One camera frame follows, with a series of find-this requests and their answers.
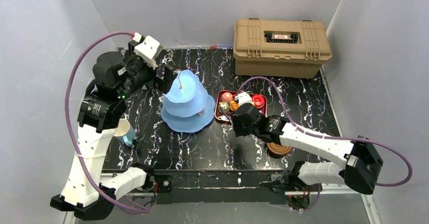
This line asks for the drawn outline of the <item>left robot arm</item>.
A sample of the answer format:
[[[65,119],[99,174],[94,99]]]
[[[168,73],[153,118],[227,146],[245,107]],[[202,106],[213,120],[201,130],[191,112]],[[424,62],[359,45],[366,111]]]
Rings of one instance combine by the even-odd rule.
[[[107,218],[115,206],[131,213],[148,213],[148,208],[124,205],[120,198],[140,188],[155,186],[153,168],[136,163],[123,173],[100,179],[111,140],[119,132],[125,100],[136,90],[148,86],[167,93],[177,73],[169,65],[163,76],[157,67],[134,52],[106,52],[93,66],[94,80],[87,87],[78,113],[78,132],[71,134],[75,155],[65,187],[52,197],[50,205],[71,211],[78,219]]]

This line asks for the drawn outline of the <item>green sugared cake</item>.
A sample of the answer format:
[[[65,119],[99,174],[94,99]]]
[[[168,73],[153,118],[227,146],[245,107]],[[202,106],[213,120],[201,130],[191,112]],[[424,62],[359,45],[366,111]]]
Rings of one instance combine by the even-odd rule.
[[[221,114],[228,114],[230,111],[229,104],[226,102],[220,102],[218,105],[218,109]]]

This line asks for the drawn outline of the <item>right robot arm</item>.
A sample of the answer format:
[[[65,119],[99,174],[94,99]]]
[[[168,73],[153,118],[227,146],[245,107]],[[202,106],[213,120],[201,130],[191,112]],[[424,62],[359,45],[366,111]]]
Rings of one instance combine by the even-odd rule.
[[[329,135],[294,126],[288,119],[266,117],[254,105],[245,103],[231,114],[237,137],[254,135],[265,143],[301,149],[326,159],[321,163],[297,163],[289,175],[304,185],[338,184],[365,195],[374,192],[383,160],[364,137],[335,140]]]

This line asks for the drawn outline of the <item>blue three-tier cake stand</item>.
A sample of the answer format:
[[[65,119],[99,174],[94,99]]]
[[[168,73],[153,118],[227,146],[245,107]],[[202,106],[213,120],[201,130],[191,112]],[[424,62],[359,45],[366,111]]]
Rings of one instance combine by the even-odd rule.
[[[170,91],[162,97],[162,120],[176,132],[196,133],[215,116],[215,101],[190,70],[180,71]]]

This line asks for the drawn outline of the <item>red rectangular tray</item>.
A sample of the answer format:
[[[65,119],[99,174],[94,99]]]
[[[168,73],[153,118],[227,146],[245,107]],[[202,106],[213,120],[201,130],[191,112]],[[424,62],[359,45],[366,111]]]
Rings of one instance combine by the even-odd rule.
[[[226,122],[226,123],[229,123],[229,120],[228,120],[228,118],[231,116],[231,114],[234,112],[234,111],[229,111],[229,113],[228,114],[221,114],[220,113],[220,111],[219,111],[219,109],[218,109],[218,105],[219,105],[219,103],[221,102],[221,95],[222,95],[222,93],[224,93],[224,92],[230,92],[232,95],[233,95],[233,97],[235,98],[235,95],[237,94],[237,92],[234,92],[234,91],[228,91],[228,90],[223,90],[223,91],[220,91],[219,93],[218,93],[218,96],[217,96],[217,99],[216,99],[216,108],[215,108],[215,118],[216,118],[216,120],[218,120],[218,121],[221,121],[221,122]],[[260,94],[252,94],[252,93],[248,93],[251,97],[253,96],[253,95],[260,95]],[[264,95],[262,95],[264,98],[265,98],[265,105],[262,107],[262,108],[260,108],[260,109],[258,109],[261,113],[263,113],[263,114],[265,114],[266,115],[266,113],[267,113],[267,98],[264,96]]]

